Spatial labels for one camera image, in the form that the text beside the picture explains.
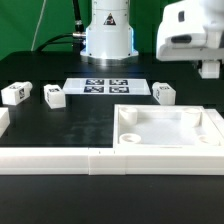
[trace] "green backdrop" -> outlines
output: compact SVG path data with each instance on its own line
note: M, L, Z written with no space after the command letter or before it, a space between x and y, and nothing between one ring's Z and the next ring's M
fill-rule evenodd
M91 22L91 0L79 0L85 27ZM175 0L131 0L130 24L135 30L135 48L154 52L163 9ZM0 59L11 52L31 50L43 0L0 0ZM74 31L72 0L47 0L35 48L48 39ZM71 46L47 50L71 51Z

